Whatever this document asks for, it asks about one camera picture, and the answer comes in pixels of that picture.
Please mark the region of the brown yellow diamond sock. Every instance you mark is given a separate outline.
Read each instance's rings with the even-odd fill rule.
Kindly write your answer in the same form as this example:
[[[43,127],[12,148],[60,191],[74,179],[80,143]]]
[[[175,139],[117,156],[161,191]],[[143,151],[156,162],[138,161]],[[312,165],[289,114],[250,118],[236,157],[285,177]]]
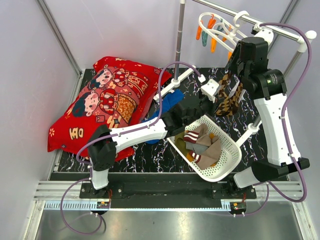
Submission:
[[[243,96],[243,84],[239,82],[235,85],[235,92],[232,96],[229,96],[225,89],[231,81],[232,74],[226,73],[223,78],[218,82],[221,89],[218,91],[218,99],[221,100],[215,114],[218,117],[231,117],[235,115],[239,110],[241,98]]]

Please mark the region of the maroon striped beige sock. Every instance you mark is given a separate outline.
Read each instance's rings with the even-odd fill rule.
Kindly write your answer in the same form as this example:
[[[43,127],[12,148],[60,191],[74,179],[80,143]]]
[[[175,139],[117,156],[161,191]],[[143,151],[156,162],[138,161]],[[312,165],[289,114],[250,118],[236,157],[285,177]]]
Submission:
[[[199,167],[200,170],[205,170],[206,168],[215,165],[222,153],[221,141],[218,136],[212,139],[211,145],[203,151],[201,154],[190,150],[189,154],[192,156],[193,161]]]
[[[189,130],[184,136],[183,140],[192,144],[199,144],[209,147],[212,140],[209,135],[209,129],[206,124],[202,123],[193,130]]]

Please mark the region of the silver clothes rack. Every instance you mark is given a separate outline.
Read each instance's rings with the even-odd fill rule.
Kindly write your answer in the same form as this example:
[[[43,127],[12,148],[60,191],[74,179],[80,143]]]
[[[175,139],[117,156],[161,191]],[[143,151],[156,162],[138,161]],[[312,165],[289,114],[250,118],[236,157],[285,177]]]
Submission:
[[[217,10],[219,12],[222,12],[224,14],[230,15],[235,17],[235,15],[238,12],[235,12],[229,8],[223,7],[221,5],[209,2],[207,0],[197,0],[196,1],[199,4],[202,4],[204,6],[207,6],[209,8],[212,8],[214,10]],[[293,41],[296,41],[300,47],[299,50],[297,51],[297,56],[300,56],[302,53],[305,51],[308,52],[308,57],[307,57],[307,62],[306,66],[296,83],[295,87],[293,88],[292,92],[289,94],[287,97],[286,101],[284,102],[283,107],[281,108],[281,115],[280,119],[282,121],[282,128],[283,128],[283,135],[287,144],[287,147],[290,149],[293,149],[294,145],[294,137],[291,132],[291,127],[289,127],[289,120],[285,119],[285,113],[287,111],[287,107],[289,102],[291,101],[292,97],[296,93],[296,91],[299,89],[300,85],[303,83],[305,75],[307,74],[310,64],[311,64],[311,59],[312,59],[312,48],[311,48],[311,41],[316,38],[317,33],[315,31],[308,31],[307,33],[303,33],[300,29],[286,24],[286,23],[280,23],[280,22],[261,22],[253,17],[250,16],[243,16],[241,19],[244,22],[250,23],[250,24],[259,24],[261,27],[269,28],[273,31],[273,33],[277,33],[283,37],[286,37],[288,39],[291,39]]]

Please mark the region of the white round clip hanger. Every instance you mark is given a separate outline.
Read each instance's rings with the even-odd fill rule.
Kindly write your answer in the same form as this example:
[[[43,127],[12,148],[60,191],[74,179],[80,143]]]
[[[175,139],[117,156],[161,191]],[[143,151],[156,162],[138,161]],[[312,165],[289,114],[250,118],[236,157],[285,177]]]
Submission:
[[[203,12],[198,17],[196,39],[201,39],[204,47],[210,41],[211,53],[216,51],[218,45],[222,46],[227,50],[227,58],[230,59],[237,42],[247,37],[240,31],[240,28],[245,24],[241,17],[248,16],[249,13],[243,10],[233,17],[232,22],[228,22],[225,18],[213,12]]]

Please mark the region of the red cartoon print pillow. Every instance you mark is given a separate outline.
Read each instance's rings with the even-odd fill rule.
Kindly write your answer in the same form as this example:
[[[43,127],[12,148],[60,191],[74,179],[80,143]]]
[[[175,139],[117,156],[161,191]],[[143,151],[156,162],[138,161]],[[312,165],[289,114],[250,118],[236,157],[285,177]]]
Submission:
[[[49,128],[47,151],[77,154],[98,127],[123,128],[139,124],[149,112],[158,86],[172,75],[155,66],[105,56],[93,68],[95,76],[65,113]]]

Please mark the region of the green striped sock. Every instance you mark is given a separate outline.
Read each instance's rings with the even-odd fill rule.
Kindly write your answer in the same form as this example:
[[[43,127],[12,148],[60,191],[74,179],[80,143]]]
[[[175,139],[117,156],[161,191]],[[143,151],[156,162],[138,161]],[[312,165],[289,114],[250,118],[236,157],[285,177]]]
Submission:
[[[219,136],[214,135],[213,133],[211,133],[209,137],[211,139],[211,146],[207,149],[206,154],[212,159],[212,164],[210,166],[214,167],[221,155],[221,141]]]
[[[190,155],[190,150],[186,148],[186,142],[183,140],[185,133],[181,132],[174,137],[174,144],[189,162],[193,162],[194,158]]]

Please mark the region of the blue towel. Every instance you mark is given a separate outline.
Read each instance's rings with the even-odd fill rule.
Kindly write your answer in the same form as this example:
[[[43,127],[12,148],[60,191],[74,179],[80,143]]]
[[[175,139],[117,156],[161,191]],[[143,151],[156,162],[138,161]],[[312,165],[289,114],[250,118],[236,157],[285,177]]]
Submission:
[[[174,105],[176,105],[181,100],[183,100],[184,96],[185,95],[179,89],[177,89],[171,93],[168,93],[162,99],[162,112],[161,112],[161,114],[169,111]],[[144,119],[142,122],[147,122],[147,121],[150,121],[154,118],[157,118],[159,116],[159,112],[160,112],[160,110],[157,110],[151,116],[149,116],[147,119]],[[159,139],[154,139],[154,140],[146,141],[145,143],[152,145],[152,144],[156,144],[158,141],[159,141]]]

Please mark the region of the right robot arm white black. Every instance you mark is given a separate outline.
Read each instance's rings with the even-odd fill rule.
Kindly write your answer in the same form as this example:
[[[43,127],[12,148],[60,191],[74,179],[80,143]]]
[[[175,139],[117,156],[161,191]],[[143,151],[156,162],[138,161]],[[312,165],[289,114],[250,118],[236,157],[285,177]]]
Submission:
[[[287,100],[287,87],[282,72],[268,68],[268,42],[261,37],[246,37],[238,41],[226,65],[237,75],[258,110],[267,144],[267,157],[255,161],[251,167],[234,175],[227,185],[228,195],[239,198],[250,185],[275,180],[310,167],[308,158],[301,157],[294,146],[291,126],[283,130],[288,114],[282,111]]]

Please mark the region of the white perforated plastic basket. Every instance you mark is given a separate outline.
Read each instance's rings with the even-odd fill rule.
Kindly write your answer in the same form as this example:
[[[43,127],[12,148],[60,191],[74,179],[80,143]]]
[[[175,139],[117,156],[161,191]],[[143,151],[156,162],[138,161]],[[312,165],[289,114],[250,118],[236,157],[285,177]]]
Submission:
[[[230,174],[240,163],[242,159],[242,151],[237,143],[224,132],[213,120],[207,115],[202,116],[190,125],[186,126],[186,130],[194,130],[201,124],[206,124],[208,131],[219,136],[221,143],[221,155],[215,166],[210,166],[201,170],[195,162],[190,162],[175,144],[175,138],[169,137],[168,142],[174,147],[184,161],[192,168],[202,179],[208,182],[219,182]]]

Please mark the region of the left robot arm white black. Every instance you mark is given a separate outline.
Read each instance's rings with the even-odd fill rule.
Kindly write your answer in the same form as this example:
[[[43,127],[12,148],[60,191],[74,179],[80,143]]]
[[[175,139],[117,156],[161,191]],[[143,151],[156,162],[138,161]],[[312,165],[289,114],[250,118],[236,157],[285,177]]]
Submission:
[[[218,107],[217,97],[200,94],[195,99],[183,99],[160,118],[123,127],[98,127],[89,139],[87,147],[92,164],[90,192],[97,198],[108,193],[108,173],[121,151],[143,142],[173,137],[205,114],[214,115]]]

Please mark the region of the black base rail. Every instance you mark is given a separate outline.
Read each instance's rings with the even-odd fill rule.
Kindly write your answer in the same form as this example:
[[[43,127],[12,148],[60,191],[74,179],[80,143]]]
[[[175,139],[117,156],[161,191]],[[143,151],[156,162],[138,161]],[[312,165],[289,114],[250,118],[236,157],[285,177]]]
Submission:
[[[132,196],[198,196],[207,199],[255,199],[253,187],[237,189],[230,178],[218,182],[203,180],[195,173],[116,173],[108,185],[95,189],[87,180],[80,186],[81,199],[129,199]]]

